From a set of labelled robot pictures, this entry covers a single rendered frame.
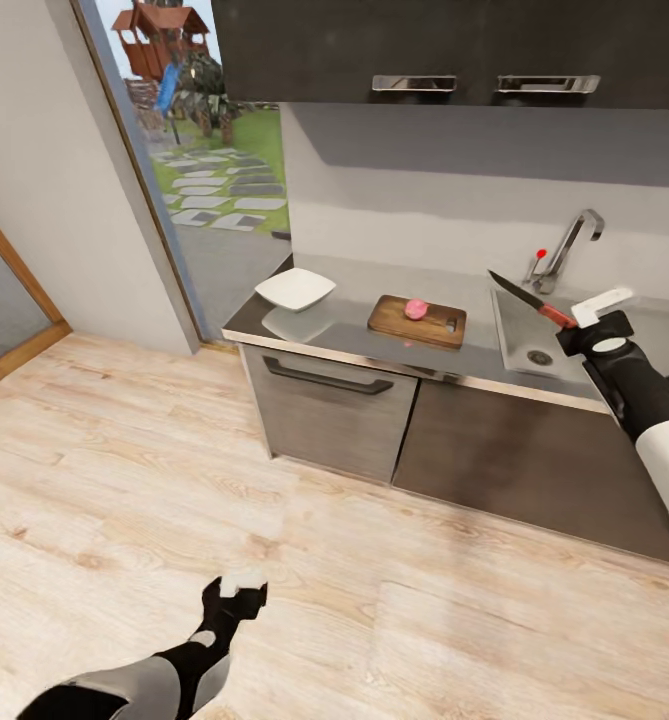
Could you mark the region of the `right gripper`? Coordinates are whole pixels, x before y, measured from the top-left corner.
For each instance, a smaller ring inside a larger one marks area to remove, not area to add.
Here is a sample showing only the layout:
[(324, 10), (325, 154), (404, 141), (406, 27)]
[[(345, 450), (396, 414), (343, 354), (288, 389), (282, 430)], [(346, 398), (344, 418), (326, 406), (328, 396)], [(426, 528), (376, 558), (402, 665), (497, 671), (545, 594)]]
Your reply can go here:
[(596, 313), (598, 323), (589, 325), (584, 329), (578, 325), (572, 326), (572, 328), (562, 328), (558, 334), (558, 342), (562, 346), (562, 352), (566, 356), (574, 356), (574, 354), (584, 354), (583, 343), (587, 340), (587, 337), (593, 335), (593, 333), (599, 333), (599, 331), (613, 331), (613, 333), (619, 333), (623, 337), (628, 339), (628, 336), (634, 336), (634, 330), (632, 328), (632, 322), (630, 318), (622, 312), (622, 310), (614, 310), (614, 312), (606, 312), (598, 316)]

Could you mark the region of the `bowl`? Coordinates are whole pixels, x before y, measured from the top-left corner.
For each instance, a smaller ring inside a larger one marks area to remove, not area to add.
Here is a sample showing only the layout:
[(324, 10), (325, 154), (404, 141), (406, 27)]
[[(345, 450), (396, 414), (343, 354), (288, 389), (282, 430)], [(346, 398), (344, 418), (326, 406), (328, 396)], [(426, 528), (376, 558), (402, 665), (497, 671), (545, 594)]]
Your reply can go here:
[(293, 268), (263, 281), (255, 287), (269, 303), (301, 314), (319, 304), (336, 288), (336, 284), (324, 276)]

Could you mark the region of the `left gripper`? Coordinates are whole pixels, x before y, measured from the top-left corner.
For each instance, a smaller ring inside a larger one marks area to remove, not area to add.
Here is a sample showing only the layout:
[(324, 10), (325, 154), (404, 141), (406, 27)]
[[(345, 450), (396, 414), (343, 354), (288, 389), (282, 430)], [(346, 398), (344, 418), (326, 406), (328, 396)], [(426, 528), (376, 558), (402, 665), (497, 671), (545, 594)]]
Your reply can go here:
[(222, 598), (220, 596), (222, 582), (223, 577), (212, 582), (205, 591), (204, 618), (216, 611), (226, 611), (232, 615), (237, 628), (240, 621), (256, 619), (258, 609), (266, 607), (268, 583), (258, 587), (240, 586), (234, 598)]

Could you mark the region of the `cutting board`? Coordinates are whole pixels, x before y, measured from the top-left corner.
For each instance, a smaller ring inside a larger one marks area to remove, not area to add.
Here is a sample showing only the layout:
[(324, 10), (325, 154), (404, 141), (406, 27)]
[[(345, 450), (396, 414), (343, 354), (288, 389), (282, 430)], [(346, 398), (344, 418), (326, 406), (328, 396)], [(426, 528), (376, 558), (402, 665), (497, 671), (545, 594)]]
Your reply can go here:
[[(368, 321), (372, 330), (412, 338), (422, 342), (460, 349), (464, 342), (467, 312), (457, 308), (428, 304), (428, 312), (420, 320), (410, 320), (404, 306), (410, 300), (383, 295)], [(448, 332), (448, 321), (456, 324), (455, 332)]]

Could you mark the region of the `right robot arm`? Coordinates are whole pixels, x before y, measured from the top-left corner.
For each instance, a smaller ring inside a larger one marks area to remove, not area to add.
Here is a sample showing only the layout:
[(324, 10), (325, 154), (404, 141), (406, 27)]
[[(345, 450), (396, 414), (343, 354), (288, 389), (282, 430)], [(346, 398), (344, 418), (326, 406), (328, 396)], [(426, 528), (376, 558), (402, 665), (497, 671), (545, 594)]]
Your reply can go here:
[(556, 334), (566, 356), (585, 353), (585, 377), (629, 436), (669, 512), (669, 375), (659, 375), (628, 340), (634, 330), (622, 310), (596, 313), (630, 296), (631, 288), (618, 287), (573, 305), (577, 325)]

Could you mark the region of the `vidalia onion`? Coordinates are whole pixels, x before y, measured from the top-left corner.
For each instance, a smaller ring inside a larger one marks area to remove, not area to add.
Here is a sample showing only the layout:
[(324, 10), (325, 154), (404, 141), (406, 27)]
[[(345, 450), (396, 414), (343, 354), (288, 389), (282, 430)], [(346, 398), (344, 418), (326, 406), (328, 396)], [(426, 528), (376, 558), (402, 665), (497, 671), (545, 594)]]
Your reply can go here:
[(420, 318), (424, 317), (426, 312), (428, 312), (428, 304), (420, 299), (408, 299), (410, 302), (404, 306), (404, 310), (406, 310), (406, 314), (408, 314), (408, 318), (410, 320), (420, 320)]

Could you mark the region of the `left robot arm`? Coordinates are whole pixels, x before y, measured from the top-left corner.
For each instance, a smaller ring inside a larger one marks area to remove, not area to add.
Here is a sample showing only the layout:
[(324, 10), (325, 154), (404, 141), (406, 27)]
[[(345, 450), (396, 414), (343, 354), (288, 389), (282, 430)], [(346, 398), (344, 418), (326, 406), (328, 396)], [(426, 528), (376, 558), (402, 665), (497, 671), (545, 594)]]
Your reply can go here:
[[(266, 607), (269, 572), (229, 569), (205, 591), (192, 642), (46, 690), (21, 720), (190, 720), (227, 684), (239, 622)], [(244, 586), (244, 587), (242, 587)]]

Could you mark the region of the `parer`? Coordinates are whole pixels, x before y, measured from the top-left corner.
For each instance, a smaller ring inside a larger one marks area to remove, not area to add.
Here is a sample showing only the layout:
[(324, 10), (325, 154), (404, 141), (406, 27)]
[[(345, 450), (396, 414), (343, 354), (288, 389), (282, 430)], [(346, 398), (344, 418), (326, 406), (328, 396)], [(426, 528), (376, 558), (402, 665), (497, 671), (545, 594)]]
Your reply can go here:
[(564, 314), (561, 310), (558, 310), (555, 306), (550, 306), (548, 302), (540, 302), (538, 298), (534, 297), (534, 294), (527, 292), (522, 288), (518, 288), (517, 285), (501, 277), (499, 274), (491, 272), (491, 277), (503, 288), (506, 288), (508, 292), (512, 292), (516, 298), (522, 298), (526, 304), (530, 304), (532, 308), (536, 308), (538, 312), (542, 312), (544, 316), (548, 316), (548, 320), (553, 320), (558, 326), (562, 328), (572, 328), (577, 325), (575, 318), (570, 318), (567, 314)]

